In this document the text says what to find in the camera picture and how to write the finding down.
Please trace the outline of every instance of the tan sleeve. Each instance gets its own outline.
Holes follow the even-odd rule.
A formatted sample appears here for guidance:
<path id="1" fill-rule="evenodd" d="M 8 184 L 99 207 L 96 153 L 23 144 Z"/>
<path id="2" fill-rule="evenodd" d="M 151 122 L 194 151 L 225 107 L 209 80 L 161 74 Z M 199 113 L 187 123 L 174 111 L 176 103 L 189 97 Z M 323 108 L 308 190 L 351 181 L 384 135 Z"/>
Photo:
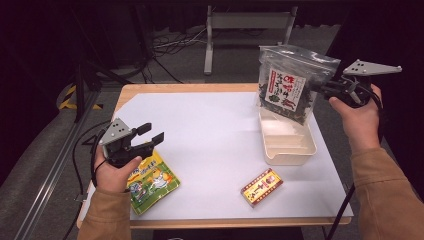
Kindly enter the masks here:
<path id="1" fill-rule="evenodd" d="M 424 205 L 384 149 L 352 155 L 352 170 L 362 239 L 424 239 Z"/>
<path id="2" fill-rule="evenodd" d="M 112 193 L 96 189 L 79 230 L 78 239 L 131 239 L 130 193 Z"/>

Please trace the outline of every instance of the hand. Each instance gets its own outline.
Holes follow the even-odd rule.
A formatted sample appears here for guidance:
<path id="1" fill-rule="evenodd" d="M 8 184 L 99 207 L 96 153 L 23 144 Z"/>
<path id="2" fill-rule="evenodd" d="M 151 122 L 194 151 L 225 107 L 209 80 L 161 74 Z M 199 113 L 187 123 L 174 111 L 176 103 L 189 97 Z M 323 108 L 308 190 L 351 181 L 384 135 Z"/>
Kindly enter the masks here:
<path id="1" fill-rule="evenodd" d="M 98 146 L 94 169 L 105 160 L 103 149 Z M 122 168 L 116 168 L 108 162 L 103 163 L 96 171 L 97 187 L 109 192 L 125 192 L 129 175 L 140 165 L 141 157 L 136 157 Z"/>
<path id="2" fill-rule="evenodd" d="M 371 88 L 381 100 L 380 89 L 374 85 L 371 85 Z M 342 117 L 343 129 L 349 138 L 352 154 L 380 147 L 378 108 L 372 99 L 360 108 L 351 108 L 336 97 L 330 98 L 329 102 Z"/>

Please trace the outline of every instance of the plastic container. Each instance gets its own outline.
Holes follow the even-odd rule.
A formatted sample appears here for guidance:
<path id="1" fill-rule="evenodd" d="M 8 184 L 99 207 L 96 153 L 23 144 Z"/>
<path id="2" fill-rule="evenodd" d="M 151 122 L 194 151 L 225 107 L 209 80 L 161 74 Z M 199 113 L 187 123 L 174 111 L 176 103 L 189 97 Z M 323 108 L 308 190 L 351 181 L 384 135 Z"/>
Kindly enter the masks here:
<path id="1" fill-rule="evenodd" d="M 302 126 L 264 108 L 260 108 L 259 119 L 268 164 L 303 165 L 316 153 L 308 123 Z"/>

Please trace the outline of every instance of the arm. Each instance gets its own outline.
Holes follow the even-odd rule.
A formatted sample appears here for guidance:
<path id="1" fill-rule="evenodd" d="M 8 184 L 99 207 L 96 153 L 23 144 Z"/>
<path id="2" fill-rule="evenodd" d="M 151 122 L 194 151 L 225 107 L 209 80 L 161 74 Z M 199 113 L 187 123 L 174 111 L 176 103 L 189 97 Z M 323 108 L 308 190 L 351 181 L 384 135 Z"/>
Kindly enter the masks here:
<path id="1" fill-rule="evenodd" d="M 363 239 L 422 239 L 424 205 L 393 159 L 382 148 L 352 155 Z"/>
<path id="2" fill-rule="evenodd" d="M 105 160 L 101 147 L 97 148 L 95 167 Z M 96 171 L 97 188 L 87 215 L 82 222 L 78 239 L 131 239 L 130 192 L 126 184 L 130 173 L 141 158 L 131 160 L 117 169 L 107 162 Z"/>
<path id="3" fill-rule="evenodd" d="M 372 88 L 381 98 L 380 89 Z M 424 205 L 402 170 L 380 147 L 376 104 L 370 101 L 366 106 L 352 109 L 336 98 L 331 98 L 330 104 L 342 117 L 352 149 L 362 238 L 422 239 Z"/>

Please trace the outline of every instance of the resealable plastic bag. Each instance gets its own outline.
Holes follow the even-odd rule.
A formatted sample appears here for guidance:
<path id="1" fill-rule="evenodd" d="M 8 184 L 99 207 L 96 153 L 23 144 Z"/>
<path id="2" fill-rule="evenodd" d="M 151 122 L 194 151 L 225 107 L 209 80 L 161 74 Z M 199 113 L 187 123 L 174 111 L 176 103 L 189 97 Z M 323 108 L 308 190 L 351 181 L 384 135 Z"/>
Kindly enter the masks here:
<path id="1" fill-rule="evenodd" d="M 317 93 L 335 74 L 340 60 L 292 45 L 261 46 L 258 106 L 304 125 Z"/>

